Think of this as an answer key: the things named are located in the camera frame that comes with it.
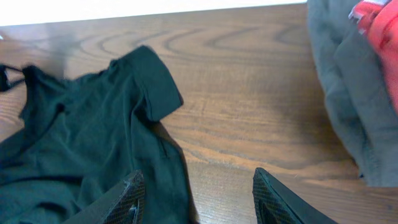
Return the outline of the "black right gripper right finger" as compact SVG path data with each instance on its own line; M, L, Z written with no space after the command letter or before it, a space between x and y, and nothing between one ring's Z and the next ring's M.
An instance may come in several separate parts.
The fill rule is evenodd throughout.
M252 194L258 224L336 224L261 167Z

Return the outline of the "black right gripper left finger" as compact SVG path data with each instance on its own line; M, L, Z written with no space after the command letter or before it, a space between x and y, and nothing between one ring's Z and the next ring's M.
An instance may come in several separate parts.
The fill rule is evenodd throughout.
M63 224L141 224L144 196L143 173L135 170Z

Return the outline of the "black t-shirt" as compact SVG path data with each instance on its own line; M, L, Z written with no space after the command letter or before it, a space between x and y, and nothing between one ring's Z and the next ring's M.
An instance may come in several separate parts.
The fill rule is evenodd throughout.
M22 69L24 127L1 143L1 222L62 223L130 173L144 178L144 223L193 223L185 163L153 127L182 106L149 47L75 80Z

